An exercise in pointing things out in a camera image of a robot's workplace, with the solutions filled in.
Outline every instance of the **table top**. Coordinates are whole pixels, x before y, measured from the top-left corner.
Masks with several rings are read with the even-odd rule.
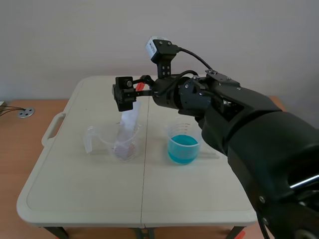
[[[103,154],[86,154],[85,129],[120,119],[108,93],[113,82],[114,77],[100,76],[77,86],[59,115],[65,119],[58,134],[43,141],[45,147],[19,196],[17,211],[22,219],[39,227],[141,228],[247,226],[255,221],[224,155],[203,145],[190,165],[167,159],[163,126],[177,111],[158,107],[148,97],[139,98],[138,122],[144,127],[137,158],[123,163]]]

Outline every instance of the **screw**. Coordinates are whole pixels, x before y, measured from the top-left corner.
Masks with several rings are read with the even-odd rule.
[[[263,223],[264,223],[265,225],[268,225],[268,221],[267,221],[266,218],[263,218]]]
[[[223,100],[223,104],[226,105],[226,106],[229,106],[231,104],[231,102]]]
[[[260,201],[261,203],[265,203],[265,202],[266,202],[265,199],[264,199],[262,196],[259,197],[259,201]]]

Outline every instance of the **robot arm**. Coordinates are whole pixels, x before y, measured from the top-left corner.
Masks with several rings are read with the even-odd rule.
[[[113,94],[119,111],[132,109],[136,97],[152,96],[159,106],[195,117],[203,140],[227,155],[265,238],[264,225],[279,239],[319,238],[318,131],[166,38],[151,38],[147,49],[159,78],[117,77]],[[172,75],[170,62],[179,51],[203,62],[206,76]],[[138,82],[150,90],[137,92],[133,84]]]

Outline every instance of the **wooden desk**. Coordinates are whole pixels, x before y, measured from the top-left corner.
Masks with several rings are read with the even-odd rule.
[[[284,110],[277,97],[271,99]],[[10,239],[53,239],[45,229],[30,227],[16,212],[16,201],[43,146],[41,139],[52,118],[63,111],[67,100],[14,101],[16,107],[34,107],[35,114],[19,119],[17,112],[0,117],[0,238]],[[159,228],[158,239],[225,238],[228,227],[186,227]],[[73,239],[120,239],[135,238],[134,232],[126,228],[69,228]],[[245,229],[245,239],[262,238],[258,225]]]

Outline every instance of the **measuring cup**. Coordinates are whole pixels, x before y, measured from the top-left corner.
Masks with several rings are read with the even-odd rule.
[[[188,123],[177,117],[167,127],[167,135],[167,152],[174,162],[188,164],[197,157],[202,137],[196,122]]]
[[[110,154],[115,155],[120,161],[129,161],[139,153],[139,132],[142,126],[135,124],[132,137],[125,141],[116,141],[118,133],[123,130],[120,123],[110,126],[91,126],[84,133],[83,141],[86,153],[92,152],[92,137],[97,137],[105,145]]]

